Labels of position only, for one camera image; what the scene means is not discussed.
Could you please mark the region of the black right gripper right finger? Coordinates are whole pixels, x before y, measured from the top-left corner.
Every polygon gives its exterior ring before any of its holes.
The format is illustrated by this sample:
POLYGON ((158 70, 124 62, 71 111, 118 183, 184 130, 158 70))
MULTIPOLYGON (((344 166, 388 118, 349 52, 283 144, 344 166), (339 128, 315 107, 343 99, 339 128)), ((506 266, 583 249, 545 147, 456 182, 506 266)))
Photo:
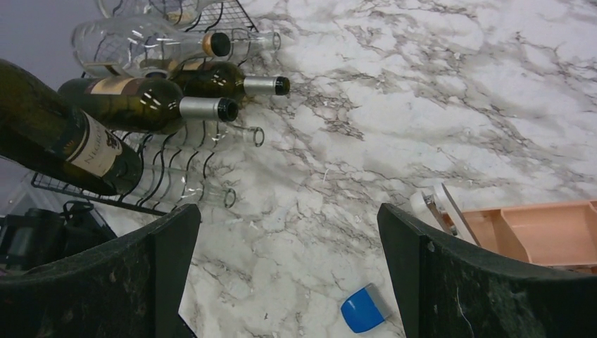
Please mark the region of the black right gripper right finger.
POLYGON ((595 337, 596 276, 523 263, 388 203, 379 235, 407 337, 595 337))

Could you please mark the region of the green bottle black capsule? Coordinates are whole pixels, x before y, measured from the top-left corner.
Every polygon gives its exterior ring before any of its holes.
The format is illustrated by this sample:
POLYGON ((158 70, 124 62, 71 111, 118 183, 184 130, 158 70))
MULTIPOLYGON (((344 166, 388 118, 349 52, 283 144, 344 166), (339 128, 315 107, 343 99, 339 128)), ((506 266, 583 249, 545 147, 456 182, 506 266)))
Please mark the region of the green bottle black capsule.
POLYGON ((143 173, 134 149, 7 60, 1 60, 1 156, 106 196, 129 192, 143 173))

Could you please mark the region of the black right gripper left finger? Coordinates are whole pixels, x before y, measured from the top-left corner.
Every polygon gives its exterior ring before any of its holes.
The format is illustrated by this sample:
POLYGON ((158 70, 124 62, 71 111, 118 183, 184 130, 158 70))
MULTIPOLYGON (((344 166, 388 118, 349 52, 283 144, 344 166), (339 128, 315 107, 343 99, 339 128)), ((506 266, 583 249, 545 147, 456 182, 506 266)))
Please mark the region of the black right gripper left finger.
POLYGON ((81 253, 1 278, 2 337, 193 337, 179 313, 199 233, 180 206, 81 253))

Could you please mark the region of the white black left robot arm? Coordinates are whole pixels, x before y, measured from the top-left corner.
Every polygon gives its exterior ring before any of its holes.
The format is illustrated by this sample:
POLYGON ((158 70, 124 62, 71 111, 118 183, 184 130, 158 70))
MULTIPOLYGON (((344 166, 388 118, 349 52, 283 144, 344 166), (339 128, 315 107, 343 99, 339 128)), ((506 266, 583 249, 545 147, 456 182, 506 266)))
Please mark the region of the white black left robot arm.
POLYGON ((30 208, 1 216, 1 276, 22 275, 115 239, 87 201, 71 200, 61 211, 30 208))

